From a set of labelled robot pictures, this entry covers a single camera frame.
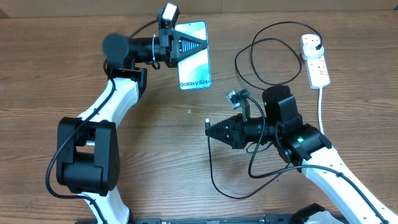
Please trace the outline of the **blue Galaxy smartphone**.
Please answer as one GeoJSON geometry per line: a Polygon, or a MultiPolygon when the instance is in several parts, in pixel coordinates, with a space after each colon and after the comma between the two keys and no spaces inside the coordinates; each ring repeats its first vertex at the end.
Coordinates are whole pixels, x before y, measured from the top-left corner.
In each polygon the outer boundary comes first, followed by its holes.
{"type": "MultiPolygon", "coordinates": [[[[187,22],[175,26],[181,33],[202,39],[208,43],[205,21],[187,22]]],[[[198,90],[211,87],[211,68],[208,47],[178,63],[178,79],[181,90],[198,90]]]]}

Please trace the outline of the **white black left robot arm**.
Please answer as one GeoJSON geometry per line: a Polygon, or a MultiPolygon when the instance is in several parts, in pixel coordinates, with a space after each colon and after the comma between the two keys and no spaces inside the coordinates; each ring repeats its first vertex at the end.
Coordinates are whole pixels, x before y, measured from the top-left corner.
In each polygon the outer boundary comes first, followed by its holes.
{"type": "Polygon", "coordinates": [[[207,27],[203,21],[188,22],[141,38],[113,33],[104,38],[103,53],[108,84],[85,112],[61,119],[47,170],[56,173],[70,198],[88,204],[96,223],[132,223],[117,188],[118,126],[146,90],[148,65],[176,68],[181,90],[211,86],[207,27]]]}

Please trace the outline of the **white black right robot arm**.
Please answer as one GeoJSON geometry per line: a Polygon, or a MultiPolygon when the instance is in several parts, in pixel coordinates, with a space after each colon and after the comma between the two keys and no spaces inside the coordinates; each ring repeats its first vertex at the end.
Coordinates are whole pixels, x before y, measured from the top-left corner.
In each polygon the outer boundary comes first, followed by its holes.
{"type": "Polygon", "coordinates": [[[242,108],[242,113],[214,125],[206,121],[206,136],[233,149],[242,149],[250,142],[257,147],[270,142],[287,163],[287,167],[264,175],[249,172],[250,178],[297,170],[327,195],[348,223],[397,223],[397,215],[350,171],[331,141],[316,127],[303,123],[288,86],[264,90],[262,106],[247,90],[232,91],[226,97],[234,109],[242,108]],[[255,103],[260,117],[250,116],[250,103],[255,103]]]}

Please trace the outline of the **white charger plug adapter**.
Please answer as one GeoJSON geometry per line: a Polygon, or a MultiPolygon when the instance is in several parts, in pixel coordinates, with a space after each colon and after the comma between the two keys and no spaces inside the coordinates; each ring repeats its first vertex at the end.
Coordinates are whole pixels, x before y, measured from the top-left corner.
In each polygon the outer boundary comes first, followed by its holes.
{"type": "Polygon", "coordinates": [[[304,44],[302,46],[302,58],[304,60],[314,60],[316,58],[320,58],[324,54],[324,47],[321,46],[317,49],[316,45],[313,44],[304,44]]]}

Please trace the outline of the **white power strip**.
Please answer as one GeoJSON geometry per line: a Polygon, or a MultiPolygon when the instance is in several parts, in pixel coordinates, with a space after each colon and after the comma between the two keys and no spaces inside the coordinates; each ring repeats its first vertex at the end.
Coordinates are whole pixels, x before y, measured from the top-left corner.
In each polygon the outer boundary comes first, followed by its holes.
{"type": "MultiPolygon", "coordinates": [[[[320,38],[315,34],[305,34],[300,39],[301,47],[304,44],[313,44],[317,47],[320,45],[320,38]]],[[[311,89],[320,89],[330,84],[330,77],[323,56],[314,60],[304,60],[307,71],[308,82],[311,89]]]]}

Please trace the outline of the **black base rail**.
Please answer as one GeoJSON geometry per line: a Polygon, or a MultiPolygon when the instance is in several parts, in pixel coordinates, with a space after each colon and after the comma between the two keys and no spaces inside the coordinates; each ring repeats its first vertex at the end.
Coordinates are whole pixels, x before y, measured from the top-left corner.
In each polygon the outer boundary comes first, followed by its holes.
{"type": "Polygon", "coordinates": [[[134,224],[288,224],[291,215],[266,215],[263,217],[239,218],[188,218],[188,219],[134,219],[134,224]]]}

